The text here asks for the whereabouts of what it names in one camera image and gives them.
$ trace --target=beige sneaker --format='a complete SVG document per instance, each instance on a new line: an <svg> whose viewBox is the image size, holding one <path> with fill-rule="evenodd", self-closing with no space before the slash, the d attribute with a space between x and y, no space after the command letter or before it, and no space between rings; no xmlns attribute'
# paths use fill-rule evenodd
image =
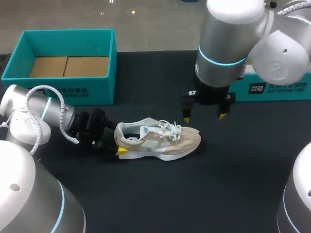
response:
<svg viewBox="0 0 311 233"><path fill-rule="evenodd" d="M169 161L193 152L201 137L196 129L146 118L135 123L119 123L115 142L120 159L154 156Z"/></svg>

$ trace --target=reflective floor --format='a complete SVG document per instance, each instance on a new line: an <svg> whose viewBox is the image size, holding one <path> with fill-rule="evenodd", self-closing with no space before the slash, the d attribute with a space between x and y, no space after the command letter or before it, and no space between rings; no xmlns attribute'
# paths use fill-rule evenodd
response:
<svg viewBox="0 0 311 233"><path fill-rule="evenodd" d="M0 0L0 54L13 51L23 30L69 28L113 28L118 51L194 50L205 5L206 0Z"/></svg>

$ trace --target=teal box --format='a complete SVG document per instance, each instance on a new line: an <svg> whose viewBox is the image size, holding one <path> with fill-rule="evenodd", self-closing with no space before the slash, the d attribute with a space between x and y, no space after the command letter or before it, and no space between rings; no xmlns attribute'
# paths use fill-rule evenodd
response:
<svg viewBox="0 0 311 233"><path fill-rule="evenodd" d="M35 57L109 57L106 77L29 78ZM113 103L117 49L112 29L70 29L24 31L2 75L6 88L50 85L70 105ZM46 95L55 97L46 91Z"/></svg>
<svg viewBox="0 0 311 233"><path fill-rule="evenodd" d="M230 86L235 92L237 102L277 101L277 100L311 100L311 72L297 83L291 85L273 85L266 83L256 73L246 73L242 80Z"/></svg>

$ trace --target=cardboard box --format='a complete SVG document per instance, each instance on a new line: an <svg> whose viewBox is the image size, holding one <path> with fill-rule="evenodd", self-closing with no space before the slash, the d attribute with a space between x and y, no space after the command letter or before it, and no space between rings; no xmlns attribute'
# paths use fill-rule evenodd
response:
<svg viewBox="0 0 311 233"><path fill-rule="evenodd" d="M29 77L105 77L108 64L108 57L36 57Z"/></svg>
<svg viewBox="0 0 311 233"><path fill-rule="evenodd" d="M106 105L113 103L116 66L112 29L24 31L1 80L6 88L53 86L70 105Z"/></svg>
<svg viewBox="0 0 311 233"><path fill-rule="evenodd" d="M69 57L64 77L104 77L108 63L108 57Z"/></svg>
<svg viewBox="0 0 311 233"><path fill-rule="evenodd" d="M36 57L29 78L63 77L67 57Z"/></svg>

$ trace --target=shoe sole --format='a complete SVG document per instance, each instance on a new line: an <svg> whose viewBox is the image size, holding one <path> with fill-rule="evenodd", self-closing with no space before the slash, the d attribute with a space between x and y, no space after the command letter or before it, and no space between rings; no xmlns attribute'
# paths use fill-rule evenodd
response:
<svg viewBox="0 0 311 233"><path fill-rule="evenodd" d="M163 161L171 161L171 160L176 160L180 159L191 152L193 152L195 149L197 149L198 146L195 148L181 154L158 154L156 152L151 152L151 151L128 151L126 154L119 155L119 159L140 159L143 157L156 157L159 158Z"/></svg>

